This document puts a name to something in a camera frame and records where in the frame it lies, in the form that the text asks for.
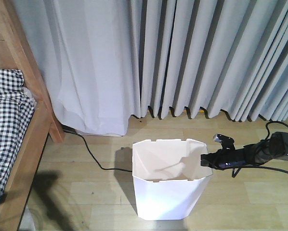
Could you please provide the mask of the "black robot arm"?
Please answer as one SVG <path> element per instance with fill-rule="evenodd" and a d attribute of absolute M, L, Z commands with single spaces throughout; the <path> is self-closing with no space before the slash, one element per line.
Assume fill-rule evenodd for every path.
<path fill-rule="evenodd" d="M 234 139 L 215 134 L 213 140 L 222 145 L 215 153 L 202 154 L 200 164 L 218 170 L 244 166 L 260 166 L 272 159 L 288 161 L 288 133 L 274 132 L 269 139 L 256 144 L 234 147 Z"/>

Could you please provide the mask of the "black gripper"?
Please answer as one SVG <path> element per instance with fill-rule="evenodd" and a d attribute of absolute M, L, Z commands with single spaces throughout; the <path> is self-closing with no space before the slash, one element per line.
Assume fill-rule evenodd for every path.
<path fill-rule="evenodd" d="M 243 149 L 238 150 L 218 150 L 215 153 L 202 154 L 200 164 L 203 167 L 213 169 L 229 169 L 247 165 L 247 160 Z"/>

